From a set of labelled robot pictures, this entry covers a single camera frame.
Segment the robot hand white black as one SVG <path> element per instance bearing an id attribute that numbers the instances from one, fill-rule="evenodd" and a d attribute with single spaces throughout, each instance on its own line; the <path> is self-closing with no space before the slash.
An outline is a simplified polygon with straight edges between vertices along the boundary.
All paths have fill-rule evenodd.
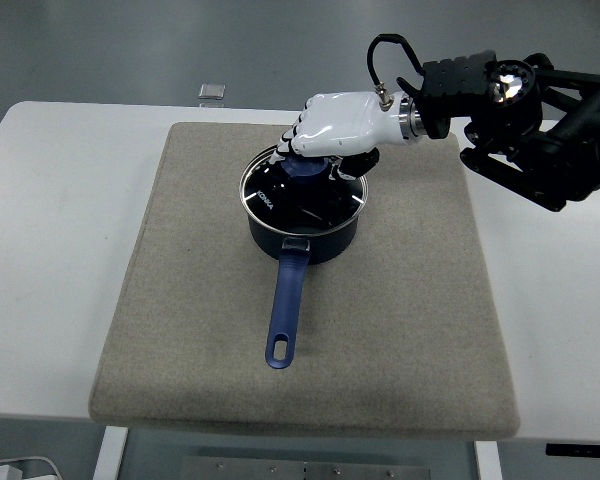
<path id="1" fill-rule="evenodd" d="M 412 101 L 403 92 L 389 95 L 385 106 L 375 92 L 316 94 L 281 136 L 270 162 L 337 158 L 335 175 L 357 179 L 377 164 L 378 146 L 408 145 L 419 139 L 412 113 Z"/>

